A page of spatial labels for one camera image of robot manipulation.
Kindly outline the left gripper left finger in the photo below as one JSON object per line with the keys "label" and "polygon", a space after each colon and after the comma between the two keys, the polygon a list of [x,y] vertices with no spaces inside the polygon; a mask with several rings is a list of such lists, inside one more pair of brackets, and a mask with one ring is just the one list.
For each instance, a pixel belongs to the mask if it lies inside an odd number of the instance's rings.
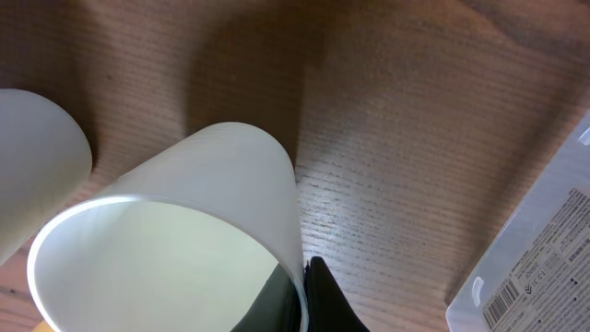
{"label": "left gripper left finger", "polygon": [[231,332],[298,332],[300,300],[294,284],[277,265],[253,305]]}

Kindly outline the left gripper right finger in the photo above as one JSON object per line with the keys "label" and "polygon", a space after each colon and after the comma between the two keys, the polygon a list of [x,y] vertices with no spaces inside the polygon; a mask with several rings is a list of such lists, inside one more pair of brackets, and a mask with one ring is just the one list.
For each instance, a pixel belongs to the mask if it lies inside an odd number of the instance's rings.
{"label": "left gripper right finger", "polygon": [[309,332],[369,332],[349,305],[327,264],[312,257],[305,268]]}

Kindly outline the white plastic cup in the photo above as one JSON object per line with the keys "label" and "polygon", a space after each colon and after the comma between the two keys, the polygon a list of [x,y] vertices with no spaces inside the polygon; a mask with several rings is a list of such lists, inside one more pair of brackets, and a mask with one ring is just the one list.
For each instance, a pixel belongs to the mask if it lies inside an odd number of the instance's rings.
{"label": "white plastic cup", "polygon": [[208,126],[55,216],[27,263],[55,331],[231,331],[281,265],[309,325],[294,170],[267,132]]}

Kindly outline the grey plastic cup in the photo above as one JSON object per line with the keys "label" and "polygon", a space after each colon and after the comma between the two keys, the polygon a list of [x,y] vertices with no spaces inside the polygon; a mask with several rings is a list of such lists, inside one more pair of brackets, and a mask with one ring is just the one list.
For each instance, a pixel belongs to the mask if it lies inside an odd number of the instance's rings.
{"label": "grey plastic cup", "polygon": [[1,261],[37,233],[88,179],[87,137],[62,107],[1,90]]}

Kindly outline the yellow plastic cup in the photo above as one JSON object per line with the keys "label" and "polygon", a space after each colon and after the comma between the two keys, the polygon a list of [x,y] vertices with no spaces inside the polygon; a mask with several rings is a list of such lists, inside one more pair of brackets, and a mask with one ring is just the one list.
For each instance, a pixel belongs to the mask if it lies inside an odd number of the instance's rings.
{"label": "yellow plastic cup", "polygon": [[54,332],[46,321],[41,321],[37,324],[31,332]]}

